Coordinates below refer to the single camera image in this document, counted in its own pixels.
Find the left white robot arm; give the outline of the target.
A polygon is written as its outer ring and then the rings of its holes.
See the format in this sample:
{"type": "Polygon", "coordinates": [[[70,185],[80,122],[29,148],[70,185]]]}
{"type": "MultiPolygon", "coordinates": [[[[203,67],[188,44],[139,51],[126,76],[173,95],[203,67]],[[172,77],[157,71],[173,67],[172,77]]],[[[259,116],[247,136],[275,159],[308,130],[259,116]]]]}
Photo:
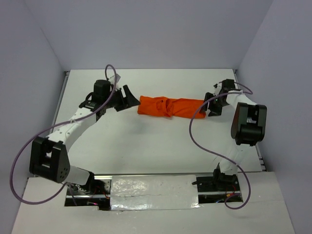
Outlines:
{"type": "Polygon", "coordinates": [[[70,164],[68,152],[78,138],[94,125],[109,108],[117,112],[139,106],[127,85],[114,88],[108,80],[97,80],[93,91],[79,105],[67,124],[32,141],[29,171],[56,183],[71,183],[84,194],[92,193],[103,182],[93,172],[70,164]]]}

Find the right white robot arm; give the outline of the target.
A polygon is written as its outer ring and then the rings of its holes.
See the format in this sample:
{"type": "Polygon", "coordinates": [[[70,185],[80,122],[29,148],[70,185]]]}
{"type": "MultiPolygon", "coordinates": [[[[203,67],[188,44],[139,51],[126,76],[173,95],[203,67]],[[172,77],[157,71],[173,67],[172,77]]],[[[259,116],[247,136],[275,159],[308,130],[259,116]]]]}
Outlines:
{"type": "Polygon", "coordinates": [[[236,87],[235,81],[225,79],[214,85],[214,93],[207,92],[204,100],[211,99],[201,109],[210,117],[220,116],[223,107],[232,106],[235,110],[231,125],[231,138],[227,157],[214,169],[213,187],[224,190],[237,175],[237,165],[246,157],[250,147],[262,141],[266,129],[267,107],[251,101],[243,90],[236,87]]]}

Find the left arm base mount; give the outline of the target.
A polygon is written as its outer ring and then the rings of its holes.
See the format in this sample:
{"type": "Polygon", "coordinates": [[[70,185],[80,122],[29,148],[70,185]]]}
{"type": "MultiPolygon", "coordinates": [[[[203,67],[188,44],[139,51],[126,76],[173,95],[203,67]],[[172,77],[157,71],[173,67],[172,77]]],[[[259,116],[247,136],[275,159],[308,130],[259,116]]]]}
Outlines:
{"type": "Polygon", "coordinates": [[[70,184],[65,196],[65,207],[95,207],[101,211],[110,211],[112,177],[95,176],[91,189],[70,184]]]}

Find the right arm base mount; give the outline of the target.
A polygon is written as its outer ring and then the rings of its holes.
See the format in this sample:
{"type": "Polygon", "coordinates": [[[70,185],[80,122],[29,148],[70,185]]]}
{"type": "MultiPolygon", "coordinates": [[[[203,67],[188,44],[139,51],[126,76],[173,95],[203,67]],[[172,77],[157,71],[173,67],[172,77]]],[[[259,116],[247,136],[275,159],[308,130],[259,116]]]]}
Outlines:
{"type": "Polygon", "coordinates": [[[225,175],[219,164],[212,175],[196,176],[192,185],[197,187],[199,204],[243,201],[237,175],[225,175]]]}

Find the orange t-shirt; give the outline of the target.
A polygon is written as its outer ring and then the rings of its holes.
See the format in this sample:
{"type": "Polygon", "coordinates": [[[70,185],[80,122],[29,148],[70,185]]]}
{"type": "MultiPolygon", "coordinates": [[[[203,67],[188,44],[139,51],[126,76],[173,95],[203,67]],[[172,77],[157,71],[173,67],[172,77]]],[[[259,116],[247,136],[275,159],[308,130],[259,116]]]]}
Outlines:
{"type": "Polygon", "coordinates": [[[191,119],[203,100],[187,98],[140,96],[137,113],[153,117],[182,117],[191,119]]]}

